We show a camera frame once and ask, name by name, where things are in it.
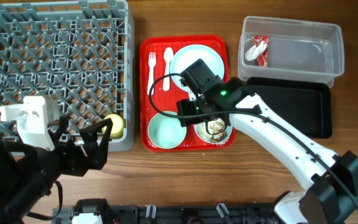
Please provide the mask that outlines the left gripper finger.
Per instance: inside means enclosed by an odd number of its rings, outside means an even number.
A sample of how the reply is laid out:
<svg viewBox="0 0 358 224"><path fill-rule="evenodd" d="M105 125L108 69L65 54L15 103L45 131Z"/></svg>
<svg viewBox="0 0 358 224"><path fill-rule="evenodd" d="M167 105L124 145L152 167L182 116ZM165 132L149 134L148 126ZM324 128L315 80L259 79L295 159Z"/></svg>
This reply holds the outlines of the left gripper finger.
<svg viewBox="0 0 358 224"><path fill-rule="evenodd" d="M83 148L88 156L105 156L108 153L110 132L113 122L104 119L91 126L80 130L79 134L83 140ZM99 132L105 129L100 142L98 142Z"/></svg>
<svg viewBox="0 0 358 224"><path fill-rule="evenodd" d="M61 116L58 122L58 129L52 134L52 141L59 142L63 133L67 132L69 118L67 116Z"/></svg>

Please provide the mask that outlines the yellow cup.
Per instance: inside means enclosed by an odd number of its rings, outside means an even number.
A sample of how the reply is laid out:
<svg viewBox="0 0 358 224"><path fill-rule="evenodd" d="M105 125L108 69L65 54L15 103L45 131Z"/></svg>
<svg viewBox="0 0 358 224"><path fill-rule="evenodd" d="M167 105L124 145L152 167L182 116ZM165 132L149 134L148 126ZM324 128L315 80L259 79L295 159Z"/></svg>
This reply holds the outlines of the yellow cup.
<svg viewBox="0 0 358 224"><path fill-rule="evenodd" d="M118 114L109 114L105 120L110 119L112 121L112 129L110 133L110 139L120 139L123 136L124 132L124 119Z"/></svg>

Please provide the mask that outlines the green bowl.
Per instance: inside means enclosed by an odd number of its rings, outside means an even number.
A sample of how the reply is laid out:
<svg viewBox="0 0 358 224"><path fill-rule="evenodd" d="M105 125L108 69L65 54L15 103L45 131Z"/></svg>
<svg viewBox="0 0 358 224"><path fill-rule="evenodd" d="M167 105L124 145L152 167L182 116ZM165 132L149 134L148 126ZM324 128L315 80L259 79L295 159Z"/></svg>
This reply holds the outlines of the green bowl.
<svg viewBox="0 0 358 224"><path fill-rule="evenodd" d="M177 118L157 113L150 121L147 135L153 146L161 149L173 149L179 146L186 137L187 128L182 127Z"/></svg>

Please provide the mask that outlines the white plastic spoon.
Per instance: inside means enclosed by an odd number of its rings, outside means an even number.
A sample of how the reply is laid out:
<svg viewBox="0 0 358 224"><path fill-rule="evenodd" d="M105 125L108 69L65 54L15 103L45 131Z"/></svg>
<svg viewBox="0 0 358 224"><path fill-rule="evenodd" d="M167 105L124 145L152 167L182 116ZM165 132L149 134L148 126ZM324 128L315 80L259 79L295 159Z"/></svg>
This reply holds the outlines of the white plastic spoon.
<svg viewBox="0 0 358 224"><path fill-rule="evenodd" d="M170 74L170 62L172 61L174 56L173 49L171 47L167 47L163 54L163 59L165 61L165 72L164 75ZM165 77L163 79L163 90L168 91L170 89L170 77Z"/></svg>

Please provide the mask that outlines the white plastic fork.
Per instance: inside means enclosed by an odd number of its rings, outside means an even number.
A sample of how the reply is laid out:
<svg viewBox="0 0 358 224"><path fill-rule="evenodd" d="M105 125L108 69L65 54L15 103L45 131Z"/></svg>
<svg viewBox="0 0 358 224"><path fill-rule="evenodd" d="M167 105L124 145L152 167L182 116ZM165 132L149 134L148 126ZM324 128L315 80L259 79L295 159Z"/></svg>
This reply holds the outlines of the white plastic fork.
<svg viewBox="0 0 358 224"><path fill-rule="evenodd" d="M154 82L154 67L156 66L156 63L157 63L157 59L156 59L155 52L150 52L149 60L148 60L148 65L149 65L149 78L148 78L148 82L147 82L147 94L148 95L150 94L150 89Z"/></svg>

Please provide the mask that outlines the white napkin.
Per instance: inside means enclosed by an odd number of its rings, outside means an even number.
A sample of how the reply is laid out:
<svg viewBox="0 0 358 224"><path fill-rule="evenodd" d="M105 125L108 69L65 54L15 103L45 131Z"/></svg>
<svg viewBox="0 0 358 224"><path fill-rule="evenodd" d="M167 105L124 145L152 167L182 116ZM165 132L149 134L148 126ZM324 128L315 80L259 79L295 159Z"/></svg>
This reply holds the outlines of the white napkin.
<svg viewBox="0 0 358 224"><path fill-rule="evenodd" d="M268 45L265 41L261 41L259 44L253 45L245 54L245 59L247 61L255 60L260 54L262 54Z"/></svg>

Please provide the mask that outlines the red snack wrapper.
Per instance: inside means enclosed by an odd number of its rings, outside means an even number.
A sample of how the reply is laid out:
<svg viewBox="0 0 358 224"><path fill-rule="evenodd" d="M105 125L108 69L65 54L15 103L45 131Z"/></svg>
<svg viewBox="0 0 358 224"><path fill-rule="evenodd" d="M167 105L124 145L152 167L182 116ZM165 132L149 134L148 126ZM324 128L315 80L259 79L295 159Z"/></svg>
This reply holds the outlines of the red snack wrapper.
<svg viewBox="0 0 358 224"><path fill-rule="evenodd" d="M269 38L267 36L254 36L252 38L252 43L253 45L255 44L259 44L261 43L261 41L265 41L269 47ZM257 58L256 58L256 61L257 61L257 64L258 66L260 67L267 67L267 60L268 60L268 47L267 49L262 53L260 54Z"/></svg>

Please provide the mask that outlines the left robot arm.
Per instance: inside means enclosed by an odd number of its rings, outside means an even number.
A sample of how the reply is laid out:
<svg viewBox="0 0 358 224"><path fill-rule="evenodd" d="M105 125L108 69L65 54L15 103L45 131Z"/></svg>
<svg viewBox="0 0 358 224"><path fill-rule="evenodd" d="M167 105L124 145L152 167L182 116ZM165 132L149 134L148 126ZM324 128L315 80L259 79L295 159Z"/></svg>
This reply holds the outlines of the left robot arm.
<svg viewBox="0 0 358 224"><path fill-rule="evenodd" d="M61 117L55 133L48 132L55 149L48 151L24 143L4 141L0 134L0 223L22 223L25 216L50 221L51 216L32 212L32 207L55 185L63 196L58 178L64 175L82 177L88 170L100 170L108 156L113 122L104 119L80 130L84 141L77 146L72 140L61 142L68 127Z"/></svg>

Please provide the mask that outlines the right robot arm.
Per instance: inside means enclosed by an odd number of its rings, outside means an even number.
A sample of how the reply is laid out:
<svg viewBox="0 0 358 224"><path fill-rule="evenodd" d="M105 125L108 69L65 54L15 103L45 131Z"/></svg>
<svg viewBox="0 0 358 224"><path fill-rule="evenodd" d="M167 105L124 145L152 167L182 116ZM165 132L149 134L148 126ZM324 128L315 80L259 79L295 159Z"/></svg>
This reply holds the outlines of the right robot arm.
<svg viewBox="0 0 358 224"><path fill-rule="evenodd" d="M181 125L221 118L257 141L276 157L302 186L274 206L284 223L343 223L358 211L358 157L342 156L305 136L272 111L238 78L181 78L196 94L177 103Z"/></svg>

